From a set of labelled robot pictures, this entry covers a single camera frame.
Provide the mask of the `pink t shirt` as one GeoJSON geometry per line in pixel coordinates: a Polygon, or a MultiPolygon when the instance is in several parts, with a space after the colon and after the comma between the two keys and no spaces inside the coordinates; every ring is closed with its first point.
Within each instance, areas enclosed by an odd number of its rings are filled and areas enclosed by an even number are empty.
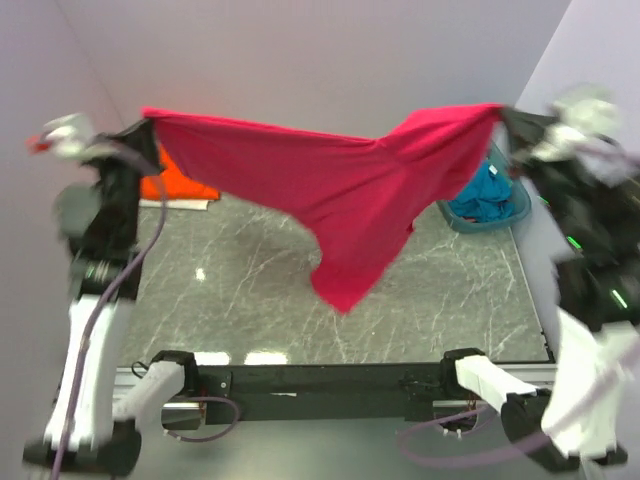
{"type": "Polygon", "coordinates": [[[420,109],[379,138],[296,130],[146,107],[187,178],[285,213],[316,238],[317,295],[351,311],[432,203],[453,199],[485,157],[497,104],[420,109]]]}

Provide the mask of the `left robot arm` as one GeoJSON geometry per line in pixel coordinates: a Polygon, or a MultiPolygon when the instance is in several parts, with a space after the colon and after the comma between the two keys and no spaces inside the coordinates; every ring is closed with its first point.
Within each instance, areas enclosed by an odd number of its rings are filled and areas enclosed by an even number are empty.
{"type": "Polygon", "coordinates": [[[118,352],[136,305],[148,248],[138,243],[140,183],[151,180],[169,199],[153,124],[142,120],[117,134],[95,131],[81,113],[48,122],[34,152],[97,172],[92,184],[73,184],[54,210],[70,262],[70,336],[59,390],[41,439],[23,450],[27,465],[65,473],[128,476],[142,434],[165,404],[193,399],[200,388],[195,357],[165,351],[123,398],[113,397],[118,352]]]}

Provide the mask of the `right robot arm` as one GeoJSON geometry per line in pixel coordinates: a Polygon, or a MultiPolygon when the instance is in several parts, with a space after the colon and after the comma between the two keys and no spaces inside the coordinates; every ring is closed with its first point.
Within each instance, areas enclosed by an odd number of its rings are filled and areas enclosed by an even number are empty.
{"type": "Polygon", "coordinates": [[[573,255],[556,264],[554,384],[523,382],[477,350],[444,355],[439,387],[474,393],[510,442],[550,473],[622,465],[618,408],[639,355],[639,159],[613,137],[613,107],[563,102],[549,115],[503,111],[510,163],[541,195],[573,255]]]}

